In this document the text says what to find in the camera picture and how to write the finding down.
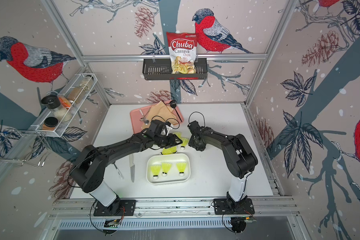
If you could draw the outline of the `yellow shuttlecock three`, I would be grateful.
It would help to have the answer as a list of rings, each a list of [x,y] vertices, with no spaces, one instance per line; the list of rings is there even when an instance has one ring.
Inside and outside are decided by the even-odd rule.
[[[175,154],[175,153],[177,153],[177,146],[163,149],[161,152],[162,155],[170,155],[170,154]]]

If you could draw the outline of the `yellow shuttlecock four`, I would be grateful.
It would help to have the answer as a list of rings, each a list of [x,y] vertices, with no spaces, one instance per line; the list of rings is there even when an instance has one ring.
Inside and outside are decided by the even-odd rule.
[[[170,171],[172,167],[171,163],[164,162],[162,163],[162,176],[166,177],[168,175],[168,172]]]

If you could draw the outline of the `white storage box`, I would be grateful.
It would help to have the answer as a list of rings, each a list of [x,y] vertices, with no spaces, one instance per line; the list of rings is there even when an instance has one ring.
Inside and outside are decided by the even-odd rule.
[[[146,180],[152,185],[183,183],[190,177],[190,159],[185,154],[157,155],[147,162]]]

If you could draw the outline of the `yellow shuttlecock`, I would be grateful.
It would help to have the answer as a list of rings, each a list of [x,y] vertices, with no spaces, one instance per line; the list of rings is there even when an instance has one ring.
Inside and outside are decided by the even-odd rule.
[[[157,180],[159,176],[162,175],[162,165],[151,165],[150,169],[152,172],[153,180]]]

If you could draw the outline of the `yellow shuttlecock two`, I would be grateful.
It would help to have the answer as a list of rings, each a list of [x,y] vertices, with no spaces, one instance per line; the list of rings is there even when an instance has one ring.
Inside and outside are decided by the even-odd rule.
[[[176,164],[180,176],[184,176],[187,167],[187,162],[178,162]]]

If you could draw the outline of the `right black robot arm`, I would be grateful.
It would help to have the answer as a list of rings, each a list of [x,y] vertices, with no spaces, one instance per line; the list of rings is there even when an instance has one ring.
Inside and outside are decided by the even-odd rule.
[[[242,135],[225,135],[210,127],[200,126],[197,121],[188,124],[192,136],[189,146],[196,151],[204,151],[212,145],[223,152],[226,166],[233,178],[227,192],[227,200],[238,203],[247,198],[247,181],[258,164],[253,149]]]

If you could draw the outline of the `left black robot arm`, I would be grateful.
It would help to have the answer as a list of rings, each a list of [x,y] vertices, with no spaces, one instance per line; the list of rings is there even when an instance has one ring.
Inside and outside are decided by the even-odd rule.
[[[90,194],[104,207],[117,206],[119,196],[105,183],[106,167],[131,154],[151,149],[169,149],[183,143],[175,134],[169,133],[170,123],[153,120],[147,129],[130,138],[103,147],[86,146],[74,162],[70,177],[84,193]]]

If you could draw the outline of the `yellow shuttlecock five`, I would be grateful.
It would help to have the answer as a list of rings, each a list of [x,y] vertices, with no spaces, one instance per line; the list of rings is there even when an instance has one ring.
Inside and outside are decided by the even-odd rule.
[[[182,151],[184,151],[186,149],[190,139],[185,138],[185,137],[181,137],[181,140],[182,140],[182,143],[181,143],[180,148],[181,148]]]

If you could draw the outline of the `yellow shuttlecock six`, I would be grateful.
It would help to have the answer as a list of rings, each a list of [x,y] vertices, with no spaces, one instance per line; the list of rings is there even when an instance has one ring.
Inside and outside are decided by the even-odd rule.
[[[182,133],[181,132],[173,132],[174,135],[176,135],[179,139],[182,138]]]

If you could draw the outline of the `yellow cloth napkin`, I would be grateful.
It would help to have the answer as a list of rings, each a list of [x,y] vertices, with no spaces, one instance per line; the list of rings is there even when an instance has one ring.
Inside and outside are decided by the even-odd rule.
[[[159,102],[158,104],[151,106],[145,117],[149,121],[154,119],[163,122],[169,121],[174,126],[179,124],[177,122],[177,117],[174,114],[174,109],[170,106],[165,105],[164,102]]]

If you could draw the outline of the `pink plastic tray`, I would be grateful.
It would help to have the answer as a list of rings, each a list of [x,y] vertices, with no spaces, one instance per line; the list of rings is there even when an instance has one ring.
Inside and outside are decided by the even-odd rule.
[[[167,105],[167,106],[170,106],[170,101],[165,101],[164,104]],[[137,109],[132,110],[130,112],[131,123],[132,123],[134,134],[141,132],[144,128],[146,128],[148,126],[148,125],[145,125],[143,122],[140,121],[140,118],[142,117],[142,115],[140,114],[139,109],[142,109],[143,113],[146,115],[148,113],[148,111],[150,110],[151,106],[153,106],[153,105],[138,107]],[[183,115],[182,115],[182,113],[181,113],[178,106],[177,106],[177,111],[179,112],[180,117],[184,120],[184,117],[183,117]],[[176,115],[177,120],[181,124],[182,122],[179,120],[175,110],[174,110],[174,114]]]

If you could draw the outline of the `black ladle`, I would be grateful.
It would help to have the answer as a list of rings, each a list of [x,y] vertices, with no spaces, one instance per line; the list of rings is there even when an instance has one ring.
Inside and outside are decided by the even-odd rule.
[[[177,111],[177,102],[175,100],[170,101],[170,107],[173,108],[181,122],[183,122],[183,119],[180,117],[179,112]]]

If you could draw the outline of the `kitchen knife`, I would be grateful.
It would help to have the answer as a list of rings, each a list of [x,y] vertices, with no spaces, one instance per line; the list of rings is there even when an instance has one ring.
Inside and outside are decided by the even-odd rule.
[[[134,163],[134,155],[129,155],[129,161],[130,161],[130,174],[131,174],[131,181],[132,183],[135,182],[135,163]]]

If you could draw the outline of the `white pen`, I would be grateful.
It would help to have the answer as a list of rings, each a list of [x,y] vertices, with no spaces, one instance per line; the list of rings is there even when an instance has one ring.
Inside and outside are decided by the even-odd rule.
[[[116,171],[117,171],[117,174],[118,174],[119,178],[120,178],[121,180],[123,180],[124,177],[123,177],[122,172],[120,171],[120,169],[117,167],[116,164],[114,164],[114,167],[115,167],[115,169],[116,169]]]

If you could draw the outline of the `chuba cassava chips bag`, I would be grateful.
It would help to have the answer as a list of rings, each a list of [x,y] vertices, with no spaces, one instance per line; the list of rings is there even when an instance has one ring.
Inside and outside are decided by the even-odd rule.
[[[195,74],[198,34],[167,32],[172,74]]]

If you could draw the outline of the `tall spice bottle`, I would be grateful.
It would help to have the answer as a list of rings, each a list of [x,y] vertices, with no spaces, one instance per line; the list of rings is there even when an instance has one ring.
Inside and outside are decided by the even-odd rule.
[[[93,77],[91,75],[87,75],[84,79],[79,83],[78,87],[73,88],[70,94],[67,97],[67,100],[73,103],[80,103],[86,96],[87,93],[90,92],[93,86]]]

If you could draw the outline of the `small orange spice jar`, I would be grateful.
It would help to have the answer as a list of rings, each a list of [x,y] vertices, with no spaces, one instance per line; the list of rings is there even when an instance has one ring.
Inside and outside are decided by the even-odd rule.
[[[59,121],[55,117],[48,117],[44,120],[42,125],[43,131],[53,131],[58,126]]]

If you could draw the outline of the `black lid spice jar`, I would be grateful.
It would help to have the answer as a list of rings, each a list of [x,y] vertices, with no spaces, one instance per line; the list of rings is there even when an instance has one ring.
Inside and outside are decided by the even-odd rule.
[[[41,99],[41,104],[46,106],[59,122],[67,122],[72,118],[72,114],[61,104],[56,95],[45,96]]]

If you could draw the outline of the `white handled spoon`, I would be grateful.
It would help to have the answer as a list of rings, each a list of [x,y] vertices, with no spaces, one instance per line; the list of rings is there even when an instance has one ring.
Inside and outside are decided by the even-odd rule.
[[[142,117],[140,118],[140,121],[143,122],[145,125],[148,125],[150,121],[146,118],[145,114],[143,113],[142,109],[139,109],[140,114]]]

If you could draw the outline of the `black wall basket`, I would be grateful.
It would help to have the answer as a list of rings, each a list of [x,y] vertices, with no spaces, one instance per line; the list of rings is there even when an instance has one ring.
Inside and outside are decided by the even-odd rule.
[[[143,76],[147,81],[205,80],[208,76],[207,60],[199,58],[194,65],[172,63],[170,59],[144,59]]]

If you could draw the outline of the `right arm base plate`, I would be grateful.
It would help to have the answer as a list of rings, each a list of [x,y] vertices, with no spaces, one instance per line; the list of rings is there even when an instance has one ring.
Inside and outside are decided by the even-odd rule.
[[[214,199],[212,203],[216,215],[254,215],[252,199],[244,198],[239,202],[231,199]]]

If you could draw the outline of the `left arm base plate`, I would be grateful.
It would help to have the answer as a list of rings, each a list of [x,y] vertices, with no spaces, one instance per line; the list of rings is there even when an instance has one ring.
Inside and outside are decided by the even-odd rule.
[[[100,202],[96,202],[94,216],[95,217],[111,217],[111,216],[133,216],[136,208],[136,200],[116,200],[110,206],[105,207]]]

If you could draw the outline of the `clear wall shelf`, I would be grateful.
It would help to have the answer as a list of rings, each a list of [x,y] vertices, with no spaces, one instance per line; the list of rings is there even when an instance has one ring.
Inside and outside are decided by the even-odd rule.
[[[92,86],[90,92],[86,94],[85,98],[80,103],[71,104],[67,100],[68,95],[73,90],[73,88],[79,86],[79,83],[87,75],[91,75],[93,77],[93,86]],[[62,137],[63,133],[69,127],[69,125],[70,125],[71,121],[73,120],[74,116],[79,112],[80,107],[83,105],[84,101],[87,99],[87,97],[90,96],[90,93],[95,89],[95,85],[96,85],[97,81],[98,81],[98,79],[94,74],[90,74],[90,73],[78,74],[76,79],[74,79],[72,84],[69,84],[67,89],[62,90],[59,94],[56,95],[56,96],[58,96],[61,104],[64,107],[66,107],[68,109],[68,111],[72,114],[72,118],[67,122],[59,122],[58,126],[53,131],[43,131],[42,130],[42,125],[43,125],[44,120],[46,118],[48,118],[48,117],[54,117],[54,116],[53,116],[52,112],[46,106],[42,105],[42,106],[45,107],[45,109],[42,111],[41,115],[36,120],[36,122],[33,125],[31,125],[30,129],[32,131],[45,133],[47,137],[57,137],[57,138]]]

